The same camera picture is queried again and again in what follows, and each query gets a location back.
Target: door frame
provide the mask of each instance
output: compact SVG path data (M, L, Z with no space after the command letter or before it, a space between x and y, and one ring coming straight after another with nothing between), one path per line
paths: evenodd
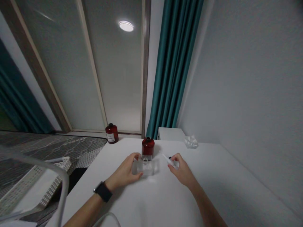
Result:
M98 82L95 62L93 59L92 48L87 30L85 14L81 0L76 0L83 35L85 38L93 76L96 83L98 98L102 111L104 124L107 125L106 112L103 105L101 90ZM63 105L55 91L47 70L42 62L39 52L33 42L30 32L21 15L18 5L15 0L1 0L0 10L11 29L27 63L29 64L35 79L38 82L51 110L53 111L62 131L60 133L68 133L70 131L86 131L86 132L105 132L104 130L82 130L72 128L68 117L64 111ZM137 131L119 131L121 133L141 134L142 138L145 135L145 118L146 118L146 91L147 91L147 69L148 69L148 52L149 52L149 31L150 31L150 14L151 14L151 0L142 0L142 53L141 53L141 126L140 133Z

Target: person's left hand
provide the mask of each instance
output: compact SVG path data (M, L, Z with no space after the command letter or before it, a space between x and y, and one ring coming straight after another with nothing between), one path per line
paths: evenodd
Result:
M118 167L118 169L105 181L106 187L112 192L118 187L126 186L140 179L143 172L137 175L132 174L132 165L134 159L139 158L140 153L130 154Z

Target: hand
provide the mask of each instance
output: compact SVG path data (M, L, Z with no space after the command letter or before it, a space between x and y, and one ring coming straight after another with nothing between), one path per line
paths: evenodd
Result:
M168 164L168 167L170 171L177 177L181 184L185 185L190 189L198 183L192 171L189 169L186 161L184 161L184 159L179 153L172 156L171 160L179 162L179 169L177 170L170 164Z
M106 187L112 192L118 187L126 186L140 179L143 172L137 175L132 174L132 165L134 159L139 158L140 153L130 154L118 167L118 169L105 181Z

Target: watch strap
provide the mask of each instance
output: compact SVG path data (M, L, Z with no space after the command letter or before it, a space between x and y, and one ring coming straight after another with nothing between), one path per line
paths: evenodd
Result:
M94 190L94 193L98 194L103 199L103 201L106 203L109 201L109 199L113 195L106 187L105 182L101 182Z

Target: brown glass bottle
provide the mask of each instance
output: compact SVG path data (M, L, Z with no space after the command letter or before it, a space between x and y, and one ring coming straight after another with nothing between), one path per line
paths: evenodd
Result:
M108 126L105 128L105 131L108 143L113 144L119 141L117 126L113 125L112 123L109 123Z
M146 137L142 141L142 155L152 155L154 157L155 141L150 137Z

